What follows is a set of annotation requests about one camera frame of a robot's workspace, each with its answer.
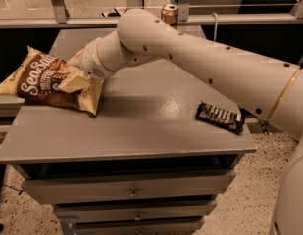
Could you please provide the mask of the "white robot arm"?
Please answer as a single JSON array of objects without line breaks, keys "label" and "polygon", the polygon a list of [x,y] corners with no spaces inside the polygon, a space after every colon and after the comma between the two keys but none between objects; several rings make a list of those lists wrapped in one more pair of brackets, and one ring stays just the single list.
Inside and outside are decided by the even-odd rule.
[{"label": "white robot arm", "polygon": [[182,33],[152,13],[131,9],[117,30],[69,60],[98,80],[154,58],[166,59],[298,141],[281,182],[270,235],[303,235],[303,69]]}]

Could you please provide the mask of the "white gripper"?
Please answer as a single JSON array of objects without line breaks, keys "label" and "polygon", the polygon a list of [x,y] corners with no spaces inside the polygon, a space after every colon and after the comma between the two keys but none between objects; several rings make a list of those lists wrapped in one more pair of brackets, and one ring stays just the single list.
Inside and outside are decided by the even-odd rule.
[{"label": "white gripper", "polygon": [[60,83],[58,88],[61,91],[73,93],[87,88],[90,85],[91,77],[96,80],[105,80],[115,74],[113,71],[108,70],[99,58],[97,50],[100,41],[100,38],[91,41],[83,50],[79,50],[66,62],[67,66],[77,68],[73,68]]}]

